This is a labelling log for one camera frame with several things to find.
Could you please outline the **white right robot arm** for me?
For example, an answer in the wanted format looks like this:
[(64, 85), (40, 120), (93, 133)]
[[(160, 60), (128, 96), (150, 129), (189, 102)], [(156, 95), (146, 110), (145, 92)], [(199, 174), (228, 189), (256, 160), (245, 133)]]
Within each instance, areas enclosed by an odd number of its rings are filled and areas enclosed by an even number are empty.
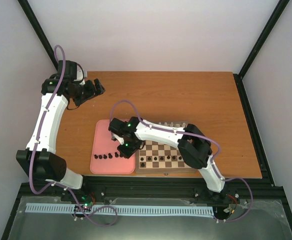
[[(131, 117), (129, 121), (113, 117), (116, 107), (121, 103), (131, 105), (136, 116)], [(185, 163), (199, 171), (208, 190), (220, 194), (225, 188), (226, 179), (215, 163), (215, 157), (220, 153), (221, 147), (193, 124), (173, 127), (153, 123), (141, 118), (133, 103), (120, 100), (110, 110), (107, 131), (110, 140), (119, 143), (116, 146), (119, 155), (126, 159), (141, 150), (146, 141), (165, 144), (178, 149)]]

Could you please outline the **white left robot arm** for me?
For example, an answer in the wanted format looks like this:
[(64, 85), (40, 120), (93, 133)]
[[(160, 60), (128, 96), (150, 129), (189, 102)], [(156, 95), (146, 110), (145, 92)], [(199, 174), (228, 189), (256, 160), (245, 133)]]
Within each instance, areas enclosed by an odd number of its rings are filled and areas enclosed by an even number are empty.
[(98, 79), (79, 84), (71, 80), (46, 79), (42, 84), (41, 107), (34, 132), (24, 150), (18, 150), (16, 160), (29, 177), (44, 180), (51, 186), (73, 189), (78, 201), (89, 198), (90, 188), (83, 184), (83, 176), (67, 167), (66, 161), (56, 154), (56, 141), (64, 111), (70, 100), (79, 107), (86, 101), (102, 95), (105, 88)]

